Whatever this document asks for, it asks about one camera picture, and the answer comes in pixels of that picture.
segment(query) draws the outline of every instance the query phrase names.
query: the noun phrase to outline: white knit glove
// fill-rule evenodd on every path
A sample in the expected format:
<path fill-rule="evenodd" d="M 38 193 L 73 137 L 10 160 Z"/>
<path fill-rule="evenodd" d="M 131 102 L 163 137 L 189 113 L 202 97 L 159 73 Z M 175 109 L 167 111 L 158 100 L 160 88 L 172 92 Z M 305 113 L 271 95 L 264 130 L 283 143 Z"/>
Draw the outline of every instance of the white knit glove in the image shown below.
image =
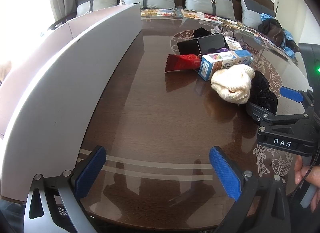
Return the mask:
<path fill-rule="evenodd" d="M 244 64 L 214 72 L 211 87 L 219 96 L 230 103 L 245 104 L 250 97 L 251 79 L 254 70 Z"/>

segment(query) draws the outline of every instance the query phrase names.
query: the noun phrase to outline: floral bedspread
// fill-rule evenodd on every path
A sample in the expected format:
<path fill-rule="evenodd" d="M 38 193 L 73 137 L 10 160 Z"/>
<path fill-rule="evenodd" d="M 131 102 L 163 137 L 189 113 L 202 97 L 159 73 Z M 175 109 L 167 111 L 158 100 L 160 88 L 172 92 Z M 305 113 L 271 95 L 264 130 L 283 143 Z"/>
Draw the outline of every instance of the floral bedspread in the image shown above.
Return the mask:
<path fill-rule="evenodd" d="M 282 49 L 278 48 L 274 43 L 267 38 L 263 37 L 258 31 L 255 29 L 249 28 L 241 22 L 236 22 L 228 19 L 223 19 L 217 16 L 209 15 L 202 12 L 188 11 L 182 8 L 173 8 L 173 9 L 143 9 L 141 10 L 142 17 L 152 17 L 152 16 L 170 16 L 170 17 L 181 17 L 181 18 L 190 18 L 190 19 L 198 19 L 213 22 L 216 24 L 223 24 L 230 26 L 232 29 L 239 31 L 246 31 L 254 36 L 256 42 L 265 45 L 267 48 L 276 51 L 283 57 L 288 60 L 292 60 L 294 64 L 298 65 L 298 61 L 296 59 L 291 59 Z"/>

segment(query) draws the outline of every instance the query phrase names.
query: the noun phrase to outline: black cable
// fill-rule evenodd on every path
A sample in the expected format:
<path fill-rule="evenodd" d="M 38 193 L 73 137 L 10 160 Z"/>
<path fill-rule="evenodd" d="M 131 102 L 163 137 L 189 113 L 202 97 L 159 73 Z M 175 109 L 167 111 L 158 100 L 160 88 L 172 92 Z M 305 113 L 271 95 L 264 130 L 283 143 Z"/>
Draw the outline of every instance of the black cable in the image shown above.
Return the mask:
<path fill-rule="evenodd" d="M 295 195 L 296 192 L 300 189 L 300 186 L 302 185 L 302 183 L 303 183 L 303 182 L 306 180 L 306 178 L 308 177 L 308 175 L 309 175 L 309 173 L 311 172 L 312 168 L 313 168 L 314 165 L 316 164 L 316 161 L 318 160 L 319 154 L 320 154 L 320 141 L 319 141 L 319 143 L 318 143 L 318 149 L 317 149 L 316 156 L 315 156 L 315 158 L 313 159 L 312 164 L 311 164 L 309 170 L 307 171 L 306 175 L 302 178 L 302 180 L 298 183 L 298 185 L 297 185 L 296 188 L 294 189 L 293 193 L 292 193 L 291 196 L 290 196 L 289 202 L 292 201 L 294 195 Z"/>

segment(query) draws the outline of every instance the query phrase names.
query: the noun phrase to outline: bottle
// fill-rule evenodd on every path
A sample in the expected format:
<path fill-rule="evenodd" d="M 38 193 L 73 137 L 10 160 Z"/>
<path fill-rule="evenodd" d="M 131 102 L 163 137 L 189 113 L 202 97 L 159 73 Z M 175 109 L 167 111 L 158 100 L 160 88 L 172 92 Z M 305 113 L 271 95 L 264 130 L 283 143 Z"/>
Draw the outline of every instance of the bottle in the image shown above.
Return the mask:
<path fill-rule="evenodd" d="M 124 1 L 120 0 L 119 5 L 124 5 L 124 4 L 125 4 Z"/>

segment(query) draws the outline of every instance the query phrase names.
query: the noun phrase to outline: white partition panel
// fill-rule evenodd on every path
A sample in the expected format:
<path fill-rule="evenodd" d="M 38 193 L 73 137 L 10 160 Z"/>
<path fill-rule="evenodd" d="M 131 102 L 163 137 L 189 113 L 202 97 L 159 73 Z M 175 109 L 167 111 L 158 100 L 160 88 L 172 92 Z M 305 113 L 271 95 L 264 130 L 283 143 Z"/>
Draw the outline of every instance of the white partition panel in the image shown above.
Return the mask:
<path fill-rule="evenodd" d="M 130 5 L 114 6 L 76 17 L 55 29 L 21 65 L 13 69 L 0 86 L 0 139 L 23 92 L 44 64 L 73 38 L 108 15 Z"/>
<path fill-rule="evenodd" d="M 79 34 L 36 74 L 0 149 L 1 195 L 26 201 L 32 178 L 73 169 L 104 87 L 141 31 L 138 4 L 121 7 Z"/>

